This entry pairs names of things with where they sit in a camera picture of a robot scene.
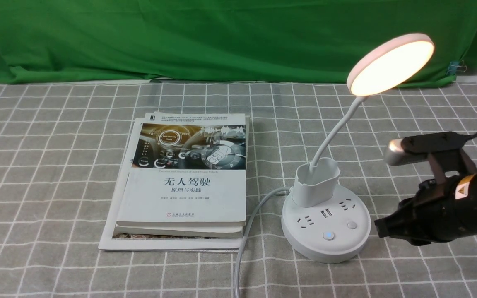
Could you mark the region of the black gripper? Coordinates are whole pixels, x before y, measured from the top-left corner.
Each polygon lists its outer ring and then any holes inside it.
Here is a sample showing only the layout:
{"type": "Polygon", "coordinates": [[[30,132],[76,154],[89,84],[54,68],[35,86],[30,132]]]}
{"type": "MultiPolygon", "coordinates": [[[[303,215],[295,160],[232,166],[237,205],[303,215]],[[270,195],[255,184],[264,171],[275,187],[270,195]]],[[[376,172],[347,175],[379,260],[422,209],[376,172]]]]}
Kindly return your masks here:
{"type": "Polygon", "coordinates": [[[373,223],[379,238],[403,239],[411,245],[446,243],[477,235],[477,174],[443,185],[424,181],[413,198],[373,223]]]}

